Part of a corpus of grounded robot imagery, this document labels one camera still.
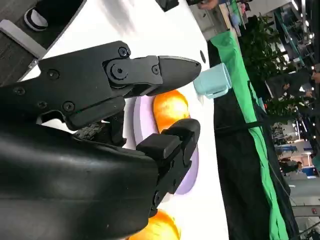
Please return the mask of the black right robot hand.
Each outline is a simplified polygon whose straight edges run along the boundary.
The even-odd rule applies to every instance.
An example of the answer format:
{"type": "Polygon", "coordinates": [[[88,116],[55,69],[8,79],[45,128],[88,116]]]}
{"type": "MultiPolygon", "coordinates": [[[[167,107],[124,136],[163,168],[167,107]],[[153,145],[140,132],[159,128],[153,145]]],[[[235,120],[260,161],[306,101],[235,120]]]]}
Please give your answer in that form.
{"type": "Polygon", "coordinates": [[[1,239],[123,239],[176,192],[200,123],[181,119],[131,150],[124,108],[191,83],[201,64],[130,54],[115,41],[46,58],[39,76],[0,89],[1,239]]]}

